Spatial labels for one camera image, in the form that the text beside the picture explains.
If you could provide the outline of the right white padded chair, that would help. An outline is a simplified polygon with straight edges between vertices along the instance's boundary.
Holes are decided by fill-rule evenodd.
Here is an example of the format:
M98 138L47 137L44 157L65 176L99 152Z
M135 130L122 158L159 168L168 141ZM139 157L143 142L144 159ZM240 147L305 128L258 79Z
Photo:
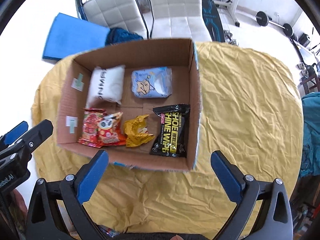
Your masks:
M212 41L202 17L202 0L150 0L151 38Z

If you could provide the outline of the white padded chair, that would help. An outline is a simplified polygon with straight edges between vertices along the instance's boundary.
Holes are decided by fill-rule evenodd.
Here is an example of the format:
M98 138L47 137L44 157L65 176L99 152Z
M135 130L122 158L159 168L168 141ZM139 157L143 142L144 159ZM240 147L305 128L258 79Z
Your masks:
M149 31L137 0L75 0L78 18L108 28L122 28L144 39Z
M202 0L150 0L151 38L212 41L202 17Z

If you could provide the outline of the cardboard box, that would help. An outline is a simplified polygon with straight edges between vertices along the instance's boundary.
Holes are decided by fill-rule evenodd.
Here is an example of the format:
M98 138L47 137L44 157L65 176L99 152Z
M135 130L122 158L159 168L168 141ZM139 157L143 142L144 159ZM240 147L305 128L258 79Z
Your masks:
M96 148L78 143L82 134L84 110L93 69L125 66L124 89L120 104L100 102L107 113L123 113L123 121L147 114L148 131L157 135L160 118L155 107L185 103L190 105L190 118L185 129L187 155L184 158L151 155L152 143L139 147L107 146L113 164L160 171L190 171L195 167L199 144L201 113L200 78L195 45L190 39L152 39L120 43L80 54L72 59L61 92L57 117L57 144L74 153L93 157ZM172 70L172 94L167 98L141 99L131 90L134 70L169 67Z

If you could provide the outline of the black shoe shine wipes pack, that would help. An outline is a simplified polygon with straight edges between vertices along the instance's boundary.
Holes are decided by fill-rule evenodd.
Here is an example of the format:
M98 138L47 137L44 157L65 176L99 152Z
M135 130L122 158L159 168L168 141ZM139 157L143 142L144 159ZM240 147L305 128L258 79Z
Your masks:
M153 108L160 117L160 130L150 150L151 155L186 158L185 127L189 123L190 105L177 104Z

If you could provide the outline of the teal blanket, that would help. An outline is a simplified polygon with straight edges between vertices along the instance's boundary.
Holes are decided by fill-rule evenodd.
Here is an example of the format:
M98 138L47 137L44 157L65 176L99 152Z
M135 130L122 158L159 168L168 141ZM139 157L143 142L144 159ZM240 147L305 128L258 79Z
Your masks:
M299 178L319 175L319 92L302 97L303 107L303 151Z

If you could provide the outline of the dark blue knitted cloth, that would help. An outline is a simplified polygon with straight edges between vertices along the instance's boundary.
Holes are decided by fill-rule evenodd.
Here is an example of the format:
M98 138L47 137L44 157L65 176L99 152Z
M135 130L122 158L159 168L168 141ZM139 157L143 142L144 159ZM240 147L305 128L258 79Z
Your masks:
M144 40L144 38L137 33L131 33L123 28L111 28L106 40L105 45L112 45L130 41Z

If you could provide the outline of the black blue bench pad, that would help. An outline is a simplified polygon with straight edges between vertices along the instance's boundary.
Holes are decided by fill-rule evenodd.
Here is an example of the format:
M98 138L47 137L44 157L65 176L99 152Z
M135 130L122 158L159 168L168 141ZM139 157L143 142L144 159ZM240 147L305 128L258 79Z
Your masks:
M212 40L225 42L221 19L212 0L202 0L202 17Z

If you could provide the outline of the light blue tissue pack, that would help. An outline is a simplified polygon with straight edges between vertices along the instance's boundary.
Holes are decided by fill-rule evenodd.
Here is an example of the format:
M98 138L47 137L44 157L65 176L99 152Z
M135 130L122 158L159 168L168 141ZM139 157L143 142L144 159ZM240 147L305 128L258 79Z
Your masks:
M169 67L134 70L131 81L132 92L138 98L167 98L172 94L172 70Z

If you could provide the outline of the left white padded chair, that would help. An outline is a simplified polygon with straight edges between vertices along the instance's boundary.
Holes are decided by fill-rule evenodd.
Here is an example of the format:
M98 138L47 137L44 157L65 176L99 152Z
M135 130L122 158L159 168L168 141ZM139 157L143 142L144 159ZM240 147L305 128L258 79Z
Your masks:
M122 28L144 39L149 31L137 0L75 0L78 18L108 28Z

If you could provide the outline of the yellow tablecloth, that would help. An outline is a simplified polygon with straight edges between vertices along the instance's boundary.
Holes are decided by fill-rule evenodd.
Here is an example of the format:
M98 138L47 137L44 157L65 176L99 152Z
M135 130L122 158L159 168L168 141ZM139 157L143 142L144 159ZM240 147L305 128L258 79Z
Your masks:
M217 42L194 43L201 113L195 167L190 171L144 170L110 162L85 208L98 223L120 232L200 233L213 238L235 208L210 166L220 150L258 180L281 178L292 193L300 168L303 111L292 75L278 59ZM33 124L44 119L53 135L34 154L48 181L76 172L90 157L57 144L61 92L72 59L59 61L39 85Z

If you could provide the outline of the orange snack packet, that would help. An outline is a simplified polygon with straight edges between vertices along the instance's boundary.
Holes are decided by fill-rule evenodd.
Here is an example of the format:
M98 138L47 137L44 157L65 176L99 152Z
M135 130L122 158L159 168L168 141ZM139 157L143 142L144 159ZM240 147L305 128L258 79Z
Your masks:
M126 144L126 136L120 129L123 113L117 112L104 116L98 122L98 138L103 146L121 146Z

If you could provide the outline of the white zip pouch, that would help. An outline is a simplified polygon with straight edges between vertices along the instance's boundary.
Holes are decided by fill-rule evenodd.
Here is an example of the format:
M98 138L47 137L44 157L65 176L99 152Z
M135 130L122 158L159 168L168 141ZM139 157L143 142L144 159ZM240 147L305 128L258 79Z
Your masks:
M118 103L121 105L124 75L125 65L107 69L96 66L91 75L86 108L92 108L102 101Z

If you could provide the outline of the floor barbell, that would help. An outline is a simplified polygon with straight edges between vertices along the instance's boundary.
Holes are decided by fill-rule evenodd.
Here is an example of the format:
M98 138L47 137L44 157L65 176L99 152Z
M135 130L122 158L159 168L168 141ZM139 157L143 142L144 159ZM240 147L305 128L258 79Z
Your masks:
M285 36L292 37L294 35L293 28L291 27L291 25L289 25L288 23L280 25L279 23L273 22L272 20L270 20L269 16L263 11L257 12L255 18L257 23L262 27L266 27L267 25L272 24L277 27L280 27L283 30Z

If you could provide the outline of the dark wooden chair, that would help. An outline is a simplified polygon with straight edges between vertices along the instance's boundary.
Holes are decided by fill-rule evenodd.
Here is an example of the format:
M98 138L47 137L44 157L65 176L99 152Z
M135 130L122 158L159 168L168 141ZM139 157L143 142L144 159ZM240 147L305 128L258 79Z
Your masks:
M304 93L309 94L312 89L319 92L319 63L305 64L300 73L302 77L299 85L303 87Z

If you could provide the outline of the small dumbbells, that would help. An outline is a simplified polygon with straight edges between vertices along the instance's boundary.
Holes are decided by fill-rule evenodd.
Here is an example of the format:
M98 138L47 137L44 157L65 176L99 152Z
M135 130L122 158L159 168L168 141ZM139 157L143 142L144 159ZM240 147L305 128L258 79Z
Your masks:
M225 38L225 42L234 46L238 46L238 42L233 38L233 34L229 30L224 30L223 35Z

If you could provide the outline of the yellow wrapper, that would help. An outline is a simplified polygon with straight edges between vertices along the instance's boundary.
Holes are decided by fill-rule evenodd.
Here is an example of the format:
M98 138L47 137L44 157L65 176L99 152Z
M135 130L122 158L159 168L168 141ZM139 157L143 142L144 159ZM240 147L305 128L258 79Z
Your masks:
M155 136L148 132L148 114L136 116L124 122L126 147L138 147L150 142Z

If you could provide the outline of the blue foam mat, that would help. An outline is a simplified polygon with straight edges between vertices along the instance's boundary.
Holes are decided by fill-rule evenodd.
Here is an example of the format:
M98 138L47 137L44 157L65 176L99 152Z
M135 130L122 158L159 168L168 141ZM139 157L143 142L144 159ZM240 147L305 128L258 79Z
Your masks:
M69 55L105 46L110 28L59 13L44 46L44 60L59 61Z

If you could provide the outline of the red floral wipes pack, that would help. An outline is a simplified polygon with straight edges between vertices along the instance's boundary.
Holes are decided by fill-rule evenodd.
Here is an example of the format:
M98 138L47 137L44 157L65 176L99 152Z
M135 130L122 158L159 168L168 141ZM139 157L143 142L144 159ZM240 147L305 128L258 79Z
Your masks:
M106 111L100 108L85 108L82 126L82 135L78 140L79 144L101 148L102 142L99 140L98 123L106 116Z

